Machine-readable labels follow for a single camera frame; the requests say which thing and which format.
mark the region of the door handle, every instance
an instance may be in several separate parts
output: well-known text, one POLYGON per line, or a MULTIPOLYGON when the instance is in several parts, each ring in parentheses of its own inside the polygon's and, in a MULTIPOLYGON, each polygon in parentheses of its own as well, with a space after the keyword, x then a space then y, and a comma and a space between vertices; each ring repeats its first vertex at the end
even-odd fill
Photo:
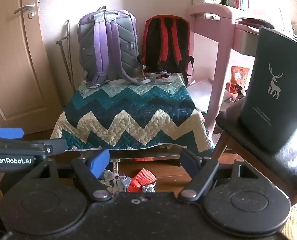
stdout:
POLYGON ((32 10, 35 7, 35 4, 28 4, 28 5, 23 5, 20 8, 16 9, 14 11, 14 14, 17 14, 18 12, 24 10, 24 9, 28 9, 28 10, 32 10))

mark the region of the door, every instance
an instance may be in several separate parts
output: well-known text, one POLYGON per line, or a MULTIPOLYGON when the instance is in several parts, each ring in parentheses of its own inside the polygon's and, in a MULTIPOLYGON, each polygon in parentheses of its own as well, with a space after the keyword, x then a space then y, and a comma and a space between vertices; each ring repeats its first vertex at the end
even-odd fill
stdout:
POLYGON ((25 134, 53 129, 61 111, 37 0, 0 0, 0 126, 25 134))

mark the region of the snack bag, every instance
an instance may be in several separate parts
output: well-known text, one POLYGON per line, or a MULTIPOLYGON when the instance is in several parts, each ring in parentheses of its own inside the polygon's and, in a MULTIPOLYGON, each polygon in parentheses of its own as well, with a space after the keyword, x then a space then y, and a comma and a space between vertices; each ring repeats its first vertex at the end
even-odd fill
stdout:
POLYGON ((238 94, 236 90, 236 84, 245 88, 247 74, 250 69, 246 67, 232 67, 231 75, 231 85, 229 87, 229 92, 233 94, 238 94))

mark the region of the purple backpack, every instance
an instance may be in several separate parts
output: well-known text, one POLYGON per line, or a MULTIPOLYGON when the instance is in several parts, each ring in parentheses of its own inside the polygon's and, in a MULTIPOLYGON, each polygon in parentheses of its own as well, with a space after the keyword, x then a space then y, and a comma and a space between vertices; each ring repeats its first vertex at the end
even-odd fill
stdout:
POLYGON ((145 77, 135 79, 143 65, 137 61, 136 19, 128 11, 109 11, 103 6, 83 16, 78 41, 88 87, 121 78, 136 85, 150 82, 145 77))

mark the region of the black round disc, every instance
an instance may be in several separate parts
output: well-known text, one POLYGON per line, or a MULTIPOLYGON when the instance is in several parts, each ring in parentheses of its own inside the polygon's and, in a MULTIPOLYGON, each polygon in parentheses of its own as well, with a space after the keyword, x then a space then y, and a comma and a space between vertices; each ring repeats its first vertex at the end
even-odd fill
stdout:
POLYGON ((232 233, 268 235, 283 226, 291 205, 268 181, 243 178, 212 189, 203 199, 203 209, 232 233))
POLYGON ((48 235, 65 230, 84 214, 87 200, 76 188, 49 179, 16 185, 0 203, 0 217, 8 230, 48 235))

